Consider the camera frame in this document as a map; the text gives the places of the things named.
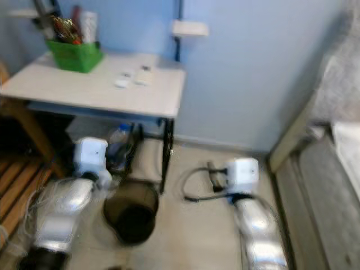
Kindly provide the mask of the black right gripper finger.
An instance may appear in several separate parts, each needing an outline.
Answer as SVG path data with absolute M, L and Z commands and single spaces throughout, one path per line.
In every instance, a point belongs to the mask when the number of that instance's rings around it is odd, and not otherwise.
M 219 181 L 219 177 L 218 177 L 219 170 L 216 169 L 213 162 L 207 162 L 206 169 L 208 170 L 209 183 L 211 183 L 211 187 L 214 190 L 220 190 L 221 182 Z

